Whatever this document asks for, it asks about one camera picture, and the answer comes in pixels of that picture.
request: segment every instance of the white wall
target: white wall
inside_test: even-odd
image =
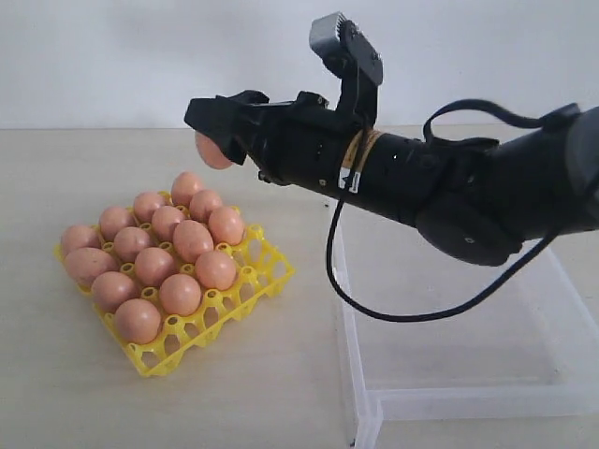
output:
[[[593,0],[5,0],[0,127],[180,127],[192,96],[244,89],[336,101],[307,39],[338,9],[382,53],[380,124],[465,96],[531,115],[599,104]]]

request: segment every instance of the black cable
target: black cable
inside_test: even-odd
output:
[[[441,114],[440,113],[436,114],[435,116],[431,117],[431,119],[428,121],[429,129],[430,129],[430,121],[432,120],[432,118],[434,118],[438,115],[441,115]],[[527,124],[530,127],[535,127],[534,125],[538,124],[538,123],[534,123],[533,119],[531,119],[531,121],[528,123],[520,123],[520,124]],[[358,150],[356,151],[356,158],[354,159],[354,162],[350,169],[349,176],[345,180],[345,185],[344,185],[343,191],[339,197],[339,201],[337,202],[337,207],[335,208],[335,211],[333,213],[333,217],[332,217],[332,220],[330,223],[329,236],[327,237],[327,251],[326,251],[327,275],[329,277],[329,281],[330,281],[333,289],[347,304],[349,304],[351,307],[353,307],[357,311],[364,313],[365,315],[368,315],[376,320],[388,321],[388,322],[392,322],[392,323],[421,323],[421,322],[426,322],[426,321],[442,320],[442,319],[449,318],[449,317],[452,317],[455,315],[459,315],[460,313],[464,313],[465,311],[469,311],[472,307],[477,306],[478,304],[483,302],[485,299],[490,297],[499,288],[501,288],[507,281],[509,281],[509,279],[512,278],[512,276],[514,276],[518,271],[520,271],[529,262],[531,262],[535,257],[537,257],[543,250],[545,250],[551,244],[551,242],[553,240],[555,240],[558,236],[560,236],[562,231],[570,224],[569,218],[564,219],[562,221],[562,223],[560,223],[559,225],[556,225],[551,231],[549,231],[546,236],[544,236],[536,245],[534,245],[532,247],[532,249],[530,249],[525,255],[523,255],[520,259],[518,259],[516,262],[514,262],[514,264],[512,264],[508,269],[506,269],[487,288],[482,290],[478,295],[476,295],[472,299],[464,302],[463,304],[460,304],[459,306],[456,306],[451,309],[446,309],[444,311],[434,311],[434,312],[423,313],[423,314],[418,314],[418,315],[393,315],[393,314],[381,313],[379,311],[373,311],[372,309],[368,309],[367,307],[362,306],[361,304],[357,303],[353,298],[351,298],[349,295],[347,295],[345,293],[345,291],[342,289],[342,287],[337,283],[337,280],[335,279],[335,276],[333,273],[332,253],[333,253],[333,241],[335,240],[335,231],[336,231],[337,225],[339,223],[341,211],[342,211],[343,205],[345,204],[347,195],[349,194],[349,188],[352,184],[352,180],[354,179],[354,175],[356,173],[356,168],[358,166],[358,162],[361,159],[361,155],[365,151],[365,146],[366,146],[366,141],[367,141],[367,136],[368,136],[369,131],[370,131],[370,127],[368,126],[368,121],[364,120],[363,126],[362,126],[362,134],[360,136],[360,140],[359,140],[359,144],[358,144]],[[598,188],[599,188],[599,171],[591,179],[591,182],[589,183],[587,188],[584,190],[583,194],[579,197],[576,204],[573,204],[574,213],[576,213],[578,210],[580,210],[585,205],[585,203],[591,198],[591,196],[593,196],[593,194],[595,193],[595,191]]]

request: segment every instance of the transparent plastic box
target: transparent plastic box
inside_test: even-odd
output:
[[[505,269],[456,261],[414,229],[351,206],[334,267],[358,302],[398,314],[457,305]],[[550,249],[454,318],[395,324],[341,310],[358,449],[376,447],[386,421],[599,411],[599,328]]]

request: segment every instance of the yellow plastic egg crate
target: yellow plastic egg crate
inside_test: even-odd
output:
[[[167,192],[160,192],[170,202]],[[178,207],[188,217],[185,207]],[[139,227],[151,231],[150,224]],[[114,256],[112,242],[104,241],[100,235],[102,249]],[[174,252],[172,243],[156,242],[160,248],[169,251],[178,261],[179,272],[195,276],[193,264],[185,264]],[[114,314],[103,312],[95,304],[93,308],[100,321],[119,343],[138,373],[143,377],[166,376],[174,371],[183,354],[193,346],[204,347],[216,340],[223,324],[229,320],[240,321],[249,315],[262,297],[274,297],[281,293],[285,284],[295,273],[284,254],[264,237],[264,229],[259,224],[246,226],[243,241],[235,246],[226,243],[216,245],[216,250],[231,255],[237,265],[238,277],[227,290],[205,290],[199,308],[193,314],[180,316],[165,313],[158,299],[158,289],[146,287],[140,297],[151,301],[160,310],[163,318],[158,336],[148,344],[130,343],[121,338],[112,322]],[[60,244],[54,247],[56,258],[64,262]],[[120,271],[135,279],[134,264],[121,265]],[[89,297],[89,288],[78,285],[82,294]]]

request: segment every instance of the egg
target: egg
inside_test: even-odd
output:
[[[90,226],[75,224],[66,229],[60,238],[60,250],[63,257],[79,248],[100,248],[100,237]]]
[[[172,241],[175,227],[185,220],[185,214],[173,206],[164,206],[152,216],[152,230],[160,241]]]
[[[128,226],[135,226],[135,218],[126,208],[113,206],[100,215],[100,232],[106,241],[113,241],[116,234]]]
[[[237,278],[237,266],[227,253],[210,251],[197,258],[196,276],[206,288],[227,290]]]
[[[204,188],[204,183],[199,176],[191,171],[181,173],[170,188],[170,197],[175,206],[189,208],[191,197]]]
[[[193,220],[177,224],[172,235],[172,244],[179,257],[189,264],[196,262],[200,254],[214,249],[210,231],[203,224]]]
[[[236,210],[228,206],[215,209],[208,219],[208,229],[214,243],[237,245],[243,240],[245,223]]]
[[[146,287],[159,286],[168,276],[175,274],[175,259],[161,248],[146,248],[135,258],[135,275]]]
[[[157,192],[144,192],[133,200],[133,213],[140,223],[150,223],[153,213],[167,205],[167,199]]]
[[[102,273],[92,283],[92,298],[102,311],[114,313],[121,304],[138,295],[135,282],[119,271]]]
[[[123,340],[147,344],[158,336],[162,318],[154,304],[136,297],[119,306],[114,313],[113,323]]]
[[[224,170],[233,165],[212,139],[207,138],[203,134],[196,133],[196,149],[199,157],[210,168]]]
[[[110,254],[97,248],[79,248],[65,257],[66,274],[84,287],[90,287],[100,274],[118,271],[119,265]]]
[[[213,210],[223,206],[221,197],[210,189],[204,189],[192,196],[189,203],[189,215],[194,220],[207,223]]]
[[[191,276],[174,274],[160,285],[158,297],[166,313],[188,316],[199,307],[202,291]]]
[[[114,238],[114,252],[123,262],[134,262],[141,250],[153,246],[152,238],[138,227],[124,227]]]

